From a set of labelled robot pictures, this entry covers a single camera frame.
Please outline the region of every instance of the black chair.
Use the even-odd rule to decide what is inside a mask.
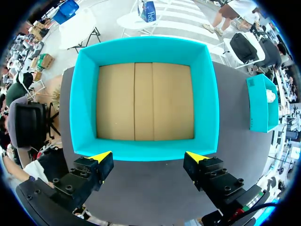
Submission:
[[[50,117],[52,103],[49,108],[40,103],[16,104],[15,130],[18,147],[41,148],[46,140],[46,134],[51,136],[50,128],[58,135],[59,131],[54,127],[54,118],[59,112]]]

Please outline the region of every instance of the screw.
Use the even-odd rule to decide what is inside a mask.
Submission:
[[[68,191],[68,192],[72,192],[72,191],[73,191],[72,185],[67,185],[67,186],[65,187],[65,189],[66,189],[66,191]]]
[[[83,177],[86,177],[87,176],[87,172],[81,172],[80,175],[83,176]]]
[[[230,190],[231,190],[231,187],[225,186],[225,187],[224,187],[224,190],[225,190],[225,191],[230,191]]]

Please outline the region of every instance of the white shirt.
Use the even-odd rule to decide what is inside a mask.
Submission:
[[[233,0],[228,5],[242,18],[257,7],[252,0]]]
[[[245,15],[244,19],[249,23],[249,24],[254,24],[255,21],[259,21],[259,13],[255,12],[255,13],[248,13],[247,15]]]

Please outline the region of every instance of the white table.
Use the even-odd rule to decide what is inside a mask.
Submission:
[[[61,24],[59,31],[61,34],[60,49],[86,47],[92,34],[95,33],[98,40],[98,36],[100,35],[96,28],[96,19],[89,8],[80,11],[65,23]],[[88,37],[89,39],[86,46],[82,46],[82,42]]]
[[[282,87],[282,82],[281,82],[281,78],[279,76],[279,72],[274,72],[275,76],[276,76],[276,80],[278,83],[278,89],[279,89],[279,94],[280,94],[280,103],[281,106],[283,108],[285,108],[285,96],[284,96],[284,91],[283,91],[283,87]]]

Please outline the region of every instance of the cardboard panel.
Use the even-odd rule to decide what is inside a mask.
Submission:
[[[153,63],[154,140],[194,138],[190,67]]]
[[[154,140],[152,63],[135,63],[135,140]]]
[[[131,63],[100,67],[96,101],[98,138],[135,139],[134,66]]]

